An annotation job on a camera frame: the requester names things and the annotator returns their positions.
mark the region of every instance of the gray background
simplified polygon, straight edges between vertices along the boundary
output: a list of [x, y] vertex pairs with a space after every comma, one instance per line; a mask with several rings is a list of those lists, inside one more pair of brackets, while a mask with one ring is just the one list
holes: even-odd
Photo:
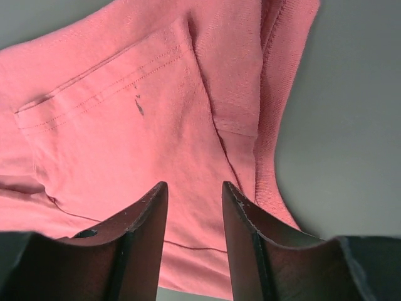
[[[0, 49], [110, 0], [2, 0]], [[401, 2], [321, 0], [276, 150], [301, 227], [328, 238], [401, 234]], [[211, 300], [160, 289], [158, 300]]]

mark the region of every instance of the dark stain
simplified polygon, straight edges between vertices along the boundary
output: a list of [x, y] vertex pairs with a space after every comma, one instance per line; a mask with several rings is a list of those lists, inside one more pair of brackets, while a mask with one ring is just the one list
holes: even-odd
[[138, 100], [135, 99], [135, 103], [137, 104], [137, 107], [138, 107], [138, 110], [139, 110], [140, 114], [143, 116], [144, 115], [143, 108], [139, 105]]

